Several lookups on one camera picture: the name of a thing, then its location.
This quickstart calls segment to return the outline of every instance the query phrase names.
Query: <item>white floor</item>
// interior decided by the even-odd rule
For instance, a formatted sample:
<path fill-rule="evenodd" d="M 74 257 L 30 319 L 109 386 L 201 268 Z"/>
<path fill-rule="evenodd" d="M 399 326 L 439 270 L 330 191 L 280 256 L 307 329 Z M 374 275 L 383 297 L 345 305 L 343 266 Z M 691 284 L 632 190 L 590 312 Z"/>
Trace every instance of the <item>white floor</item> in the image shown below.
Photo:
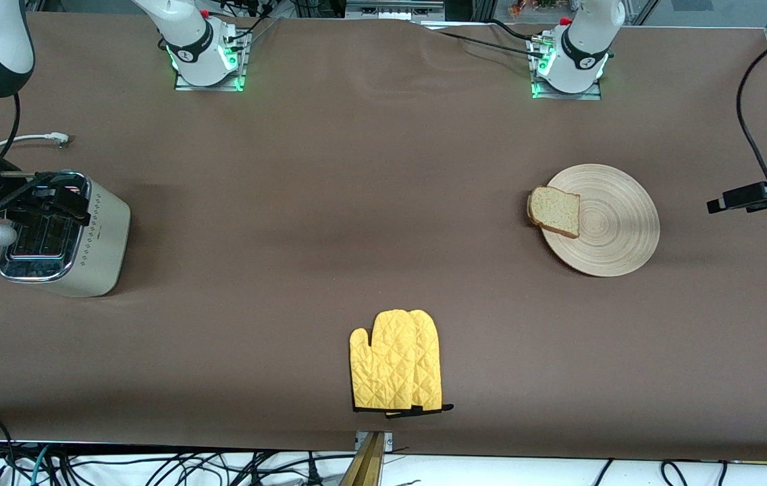
<path fill-rule="evenodd" d="M 321 452 L 317 456 L 336 454 Z M 226 454 L 224 458 L 232 467 L 242 467 L 250 459 L 250 454 Z M 275 468 L 280 464 L 297 461 L 307 457 L 305 452 L 284 452 L 262 465 L 261 468 Z M 129 461 L 146 456 L 97 456 L 81 458 L 99 461 Z M 338 478 L 347 469 L 350 459 L 317 461 L 318 471 L 327 478 L 327 485 L 338 484 Z M 416 482 L 417 486 L 455 486 L 455 485 L 518 485 L 518 486 L 592 486 L 605 460 L 596 459 L 538 459 L 538 458 L 466 458 L 466 456 L 403 456 L 387 455 L 383 468 L 381 486 L 405 486 Z M 143 462 L 133 465 L 85 465 L 79 468 L 84 478 L 96 486 L 143 486 L 149 477 L 161 466 L 162 462 Z M 603 486 L 662 486 L 664 481 L 659 472 L 660 462 L 653 461 L 615 461 L 603 478 Z M 715 486 L 720 476 L 720 464 L 710 462 L 678 462 L 688 486 Z M 307 468 L 297 466 L 298 473 L 306 473 Z M 668 468 L 672 484 L 682 483 L 674 477 Z M 181 468 L 161 483 L 173 485 L 180 479 Z M 28 482 L 18 475 L 18 484 L 26 486 Z M 188 478 L 189 486 L 218 486 L 229 481 L 200 470 Z M 266 486 L 292 486 L 304 483 L 301 475 L 273 475 L 263 481 Z M 10 483 L 7 470 L 1 480 L 1 486 Z M 724 486 L 764 486 L 767 485 L 767 465 L 730 464 Z"/>

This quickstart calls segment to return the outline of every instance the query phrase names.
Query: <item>mounting plate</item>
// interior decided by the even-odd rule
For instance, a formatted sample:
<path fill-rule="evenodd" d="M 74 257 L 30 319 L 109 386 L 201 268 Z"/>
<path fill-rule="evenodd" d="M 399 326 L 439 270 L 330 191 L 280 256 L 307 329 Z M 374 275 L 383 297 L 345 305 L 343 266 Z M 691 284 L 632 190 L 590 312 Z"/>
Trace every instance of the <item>mounting plate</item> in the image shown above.
<path fill-rule="evenodd" d="M 251 37 L 248 33 L 235 42 L 235 47 L 239 47 L 238 52 L 226 53 L 224 57 L 227 62 L 232 62 L 236 68 L 231 71 L 224 79 L 210 86 L 195 86 L 180 76 L 180 72 L 174 66 L 176 71 L 176 81 L 174 81 L 174 90 L 176 91 L 220 91 L 236 92 L 245 89 L 245 75 L 248 71 L 248 52 L 251 50 Z"/>
<path fill-rule="evenodd" d="M 529 56 L 528 64 L 531 67 L 531 95 L 533 98 L 551 98 L 551 99 L 585 99 L 585 101 L 599 101 L 602 99 L 602 93 L 600 92 L 600 81 L 594 80 L 591 87 L 584 92 L 572 94 L 569 92 L 560 92 L 554 89 L 550 83 L 538 74 L 540 65 L 544 62 L 548 62 L 550 56 L 553 54 L 552 47 L 548 36 L 551 34 L 550 30 L 544 31 L 543 36 L 536 36 L 537 41 L 526 40 L 525 45 L 528 47 L 528 52 L 543 53 L 546 57 L 534 57 Z"/>
<path fill-rule="evenodd" d="M 365 442 L 365 438 L 371 433 L 372 431 L 356 431 L 356 437 L 353 439 L 353 450 L 359 450 L 359 447 Z M 386 439 L 383 451 L 392 452 L 392 433 L 383 433 L 383 438 Z"/>

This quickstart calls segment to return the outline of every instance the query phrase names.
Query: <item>table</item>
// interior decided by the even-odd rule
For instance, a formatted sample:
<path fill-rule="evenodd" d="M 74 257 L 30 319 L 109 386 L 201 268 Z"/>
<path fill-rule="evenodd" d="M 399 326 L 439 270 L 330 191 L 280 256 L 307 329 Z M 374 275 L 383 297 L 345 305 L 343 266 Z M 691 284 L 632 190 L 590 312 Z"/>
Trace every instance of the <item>table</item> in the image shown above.
<path fill-rule="evenodd" d="M 279 22 L 244 92 L 206 93 L 171 89 L 144 16 L 29 21 L 20 133 L 77 140 L 9 160 L 79 169 L 133 222 L 105 298 L 0 277 L 14 436 L 343 450 L 387 428 L 414 453 L 767 459 L 767 211 L 705 209 L 760 179 L 735 89 L 762 30 L 623 28 L 602 101 L 578 102 L 408 22 Z M 767 158 L 767 60 L 747 93 Z M 652 195 L 636 273 L 575 273 L 525 221 L 578 163 Z M 452 412 L 350 409 L 350 330 L 389 308 L 435 318 Z"/>

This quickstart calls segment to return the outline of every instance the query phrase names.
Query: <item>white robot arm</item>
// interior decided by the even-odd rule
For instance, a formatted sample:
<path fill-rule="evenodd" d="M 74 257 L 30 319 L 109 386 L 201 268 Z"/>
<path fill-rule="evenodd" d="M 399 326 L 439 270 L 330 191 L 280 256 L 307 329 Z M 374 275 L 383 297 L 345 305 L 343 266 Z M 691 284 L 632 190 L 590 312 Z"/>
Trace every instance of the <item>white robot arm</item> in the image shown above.
<path fill-rule="evenodd" d="M 602 76 L 609 46 L 625 16 L 621 0 L 582 0 L 572 24 L 544 32 L 554 38 L 554 51 L 537 74 L 560 92 L 586 91 Z"/>
<path fill-rule="evenodd" d="M 223 80 L 236 64 L 226 55 L 236 28 L 217 18 L 204 18 L 193 0 L 132 0 L 153 19 L 167 43 L 174 65 L 186 81 L 210 86 Z"/>

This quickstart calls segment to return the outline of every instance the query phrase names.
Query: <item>black cable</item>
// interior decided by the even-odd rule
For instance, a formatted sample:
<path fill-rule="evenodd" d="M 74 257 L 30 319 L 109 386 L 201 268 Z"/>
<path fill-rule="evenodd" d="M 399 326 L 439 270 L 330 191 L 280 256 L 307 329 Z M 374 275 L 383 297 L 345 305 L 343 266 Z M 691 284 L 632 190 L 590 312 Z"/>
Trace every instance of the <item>black cable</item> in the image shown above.
<path fill-rule="evenodd" d="M 47 479 L 51 486 L 61 486 L 59 479 L 57 479 L 57 471 L 53 468 L 53 458 L 44 457 L 44 468 L 47 471 Z"/>
<path fill-rule="evenodd" d="M 6 445 L 8 446 L 8 458 L 6 458 L 6 462 L 11 462 L 12 468 L 11 468 L 11 483 L 16 484 L 16 477 L 14 476 L 14 473 L 16 473 L 16 468 L 14 467 L 14 447 L 12 446 L 12 442 L 14 442 L 11 439 L 11 434 L 8 433 L 8 428 L 5 427 L 5 424 L 3 424 L 3 421 L 0 421 L 0 429 L 3 430 L 3 436 L 5 436 L 6 439 Z"/>
<path fill-rule="evenodd" d="M 167 461 L 165 461 L 165 464 L 162 464 L 161 466 L 159 466 L 159 468 L 155 470 L 152 476 L 149 477 L 149 479 L 147 480 L 147 483 L 144 486 L 149 486 L 149 483 L 152 483 L 155 480 L 155 477 L 157 477 L 158 474 L 161 473 L 161 470 L 167 467 L 168 464 L 171 464 L 171 462 L 176 461 L 177 459 L 180 459 L 180 458 L 182 458 L 181 453 L 173 456 L 173 458 L 167 459 Z"/>
<path fill-rule="evenodd" d="M 321 0 L 318 0 L 318 3 L 314 7 L 312 7 L 312 0 L 303 0 L 303 2 L 306 3 L 306 14 L 309 16 L 309 18 L 315 17 L 312 14 L 312 8 L 315 8 L 315 11 L 318 13 L 318 16 L 321 16 Z"/>
<path fill-rule="evenodd" d="M 35 175 L 35 178 L 32 178 L 29 182 L 26 182 L 26 184 L 23 184 L 19 188 L 16 188 L 16 190 L 7 194 L 7 196 L 3 197 L 3 199 L 0 200 L 0 210 L 8 203 L 13 202 L 13 200 L 22 196 L 26 191 L 32 190 L 32 188 L 41 184 L 41 182 L 47 181 L 48 178 L 52 178 L 54 175 L 53 172 L 38 172 Z"/>
<path fill-rule="evenodd" d="M 321 8 L 321 0 L 318 0 L 318 3 L 315 5 L 313 5 L 310 0 L 304 0 L 306 3 L 305 5 L 300 5 L 297 0 L 290 0 L 290 2 L 293 3 L 297 9 L 306 9 L 306 14 L 309 16 L 309 18 L 312 16 L 312 9 Z"/>
<path fill-rule="evenodd" d="M 531 36 L 525 36 L 525 34 L 519 34 L 519 32 L 516 32 L 515 30 L 511 30 L 510 26 L 507 24 L 504 24 L 498 19 L 490 18 L 488 20 L 483 20 L 483 24 L 495 24 L 498 27 L 503 28 L 503 30 L 506 30 L 506 33 L 510 36 L 513 36 L 517 39 L 521 39 L 523 41 L 529 41 L 531 40 Z"/>
<path fill-rule="evenodd" d="M 323 456 L 322 458 L 315 458 L 315 461 L 327 461 L 329 459 L 349 459 L 349 458 L 354 458 L 354 456 L 355 456 L 354 454 L 338 454 L 335 456 Z M 285 464 L 277 468 L 274 468 L 273 470 L 269 470 L 266 473 L 262 474 L 260 479 L 258 479 L 257 481 L 252 481 L 251 483 L 249 483 L 248 486 L 258 486 L 264 479 L 266 479 L 267 476 L 271 474 L 281 473 L 282 471 L 287 470 L 287 468 L 292 468 L 295 465 L 299 465 L 299 464 L 305 464 L 305 462 L 308 462 L 308 461 L 309 459 L 300 459 L 299 461 L 289 462 L 289 464 Z"/>
<path fill-rule="evenodd" d="M 103 465 L 109 465 L 109 466 L 125 466 L 129 464 L 140 464 L 140 462 L 161 462 L 165 461 L 165 458 L 145 458 L 145 459 L 136 459 L 134 461 L 119 461 L 119 462 L 112 462 L 112 461 L 81 461 L 81 462 L 75 462 L 72 464 L 72 467 L 78 467 L 78 466 L 84 466 L 87 464 L 103 464 Z"/>
<path fill-rule="evenodd" d="M 455 37 L 456 39 L 461 39 L 462 41 L 469 41 L 470 43 L 478 43 L 478 44 L 482 44 L 483 46 L 495 47 L 495 49 L 503 49 L 504 51 L 521 53 L 521 55 L 543 57 L 541 53 L 529 52 L 523 49 L 515 49 L 515 47 L 507 47 L 507 46 L 502 46 L 500 44 L 495 44 L 495 43 L 487 43 L 485 40 L 472 39 L 470 37 L 459 36 L 458 34 L 452 34 L 450 32 L 440 32 L 440 34 L 444 34 L 444 36 Z"/>
<path fill-rule="evenodd" d="M 194 453 L 188 458 L 181 458 L 180 461 L 177 462 L 176 466 L 171 467 L 169 470 L 167 470 L 167 472 L 165 472 L 164 475 L 161 476 L 161 479 L 153 483 L 153 486 L 158 486 L 159 484 L 161 484 L 161 482 L 167 479 L 167 477 L 170 476 L 170 474 L 173 473 L 175 470 L 177 470 L 177 468 L 183 467 L 183 464 L 185 464 L 186 462 L 191 461 L 192 459 L 198 459 L 197 456 L 198 454 Z"/>
<path fill-rule="evenodd" d="M 14 143 L 14 138 L 17 136 L 17 128 L 20 126 L 20 95 L 14 93 L 14 123 L 11 124 L 11 133 L 8 134 L 8 139 L 3 147 L 3 151 L 0 152 L 0 157 L 4 157 L 8 153 L 8 149 L 11 148 L 11 144 Z"/>
<path fill-rule="evenodd" d="M 677 467 L 677 464 L 671 461 L 662 461 L 659 464 L 659 473 L 662 475 L 662 480 L 665 481 L 665 483 L 668 484 L 668 486 L 674 486 L 674 484 L 672 484 L 671 481 L 668 480 L 668 476 L 666 476 L 665 474 L 665 466 L 671 466 L 675 470 L 675 473 L 677 473 L 677 477 L 680 478 L 681 484 L 683 484 L 683 486 L 688 486 L 687 480 L 686 478 L 683 477 L 683 473 Z"/>
<path fill-rule="evenodd" d="M 250 476 L 253 471 L 256 471 L 258 466 L 272 458 L 274 455 L 275 452 L 272 452 L 272 450 L 255 452 L 254 455 L 251 456 L 251 461 L 248 461 L 248 464 L 245 464 L 245 467 L 242 468 L 238 474 L 236 474 L 236 477 L 233 478 L 233 481 L 230 482 L 228 486 L 239 486 L 239 483 L 244 481 L 246 477 Z"/>
<path fill-rule="evenodd" d="M 726 481 L 726 471 L 729 470 L 729 461 L 720 461 L 722 464 L 722 470 L 720 471 L 720 479 L 716 480 L 716 486 L 722 486 Z"/>
<path fill-rule="evenodd" d="M 323 486 L 324 479 L 318 473 L 318 466 L 315 464 L 315 455 L 309 450 L 309 480 L 306 486 Z"/>
<path fill-rule="evenodd" d="M 33 462 L 35 461 L 35 452 L 32 452 L 32 450 L 27 450 L 26 448 L 19 445 L 13 445 L 12 449 L 7 449 L 7 445 L 0 445 L 0 458 L 4 459 L 8 467 L 13 468 L 12 478 L 16 477 L 16 473 L 20 473 L 23 477 L 26 478 L 26 482 L 29 482 L 30 475 L 27 473 L 31 473 L 32 470 L 28 470 L 27 468 L 16 464 L 16 462 L 12 462 L 7 452 L 11 452 L 11 455 L 14 456 L 15 461 L 26 458 Z"/>
<path fill-rule="evenodd" d="M 602 483 L 602 477 L 606 476 L 606 471 L 608 470 L 608 467 L 612 465 L 612 462 L 614 462 L 614 458 L 609 458 L 608 461 L 606 461 L 606 465 L 604 465 L 600 470 L 600 474 L 597 476 L 597 480 L 593 482 L 593 486 L 600 486 L 600 483 Z"/>
<path fill-rule="evenodd" d="M 90 483 L 89 481 L 87 481 L 87 480 L 86 480 L 86 478 L 85 478 L 85 477 L 83 477 L 83 476 L 81 476 L 81 474 L 80 474 L 80 473 L 78 473 L 78 471 L 75 471 L 75 470 L 74 470 L 74 468 L 71 468 L 71 470 L 70 470 L 70 471 L 72 472 L 73 476 L 77 476 L 77 477 L 78 477 L 78 479 L 79 479 L 79 480 L 81 480 L 81 481 L 83 481 L 84 483 L 86 483 L 86 484 L 87 484 L 87 486 L 96 486 L 95 484 L 93 484 L 93 483 Z"/>
<path fill-rule="evenodd" d="M 260 24 L 260 22 L 262 22 L 262 21 L 263 21 L 263 19 L 265 19 L 265 18 L 266 18 L 266 16 L 259 16 L 259 18 L 257 18 L 257 20 L 255 21 L 255 23 L 254 23 L 254 24 L 251 24 L 251 27 L 250 27 L 250 28 L 248 28 L 248 30 L 245 30 L 244 32 L 242 32 L 242 34 L 239 34 L 238 36 L 235 36 L 235 37 L 228 37 L 228 38 L 227 38 L 227 41 L 228 41 L 229 43 L 232 43 L 232 41 L 236 41 L 236 40 L 238 40 L 238 39 L 242 39 L 242 37 L 248 36 L 248 34 L 251 34 L 251 31 L 252 31 L 252 30 L 254 30 L 254 29 L 257 27 L 257 24 Z"/>
<path fill-rule="evenodd" d="M 758 55 L 753 60 L 753 62 L 750 63 L 747 71 L 744 73 L 744 77 L 741 78 L 741 85 L 738 85 L 738 95 L 736 97 L 735 105 L 738 111 L 738 123 L 741 124 L 741 130 L 743 130 L 744 136 L 747 138 L 750 147 L 753 149 L 753 154 L 756 156 L 756 161 L 759 163 L 759 167 L 764 174 L 764 179 L 767 181 L 767 165 L 764 163 L 764 158 L 761 155 L 761 150 L 759 150 L 759 147 L 753 139 L 753 134 L 750 133 L 750 129 L 747 127 L 747 122 L 744 121 L 744 114 L 741 110 L 744 86 L 747 85 L 747 80 L 750 79 L 750 74 L 753 73 L 753 69 L 755 69 L 757 64 L 759 64 L 766 56 L 767 49 L 764 49 L 764 51 L 762 51 L 762 53 L 760 53 L 760 55 Z"/>
<path fill-rule="evenodd" d="M 216 458 L 219 455 L 220 455 L 220 452 L 217 452 L 214 455 L 209 456 L 208 458 L 201 459 L 201 461 L 198 462 L 198 464 L 195 464 L 195 465 L 193 465 L 190 468 L 186 468 L 185 465 L 183 465 L 183 467 L 182 467 L 183 471 L 182 471 L 182 474 L 180 474 L 180 479 L 178 479 L 177 482 L 176 482 L 176 486 L 180 486 L 180 483 L 182 483 L 183 480 L 187 481 L 189 475 L 194 473 L 195 470 L 198 470 L 198 468 L 204 468 L 205 464 L 207 464 L 208 462 L 212 461 L 214 458 Z"/>
<path fill-rule="evenodd" d="M 70 468 L 68 467 L 68 454 L 62 453 L 57 459 L 59 459 L 59 473 L 62 474 L 63 479 L 65 479 L 65 485 L 79 486 L 78 480 L 75 479 L 74 474 L 71 473 Z"/>

